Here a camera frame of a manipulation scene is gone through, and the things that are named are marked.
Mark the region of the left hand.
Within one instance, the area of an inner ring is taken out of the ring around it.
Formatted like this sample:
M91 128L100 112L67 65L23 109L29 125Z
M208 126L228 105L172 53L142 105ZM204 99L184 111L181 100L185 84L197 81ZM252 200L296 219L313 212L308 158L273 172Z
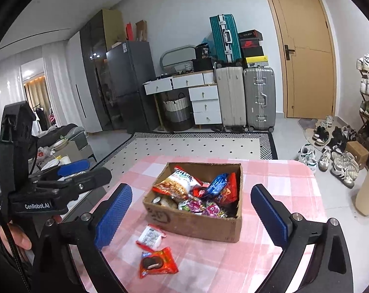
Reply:
M23 250L30 250L32 248L32 242L27 237L27 235L20 229L18 226L14 224L8 224L8 227L11 232L11 236L13 237L13 240L15 242L15 245ZM10 255L13 255L11 252L9 241L7 240L6 234L4 233L4 230L2 227L0 227L0 239L6 248L7 252Z

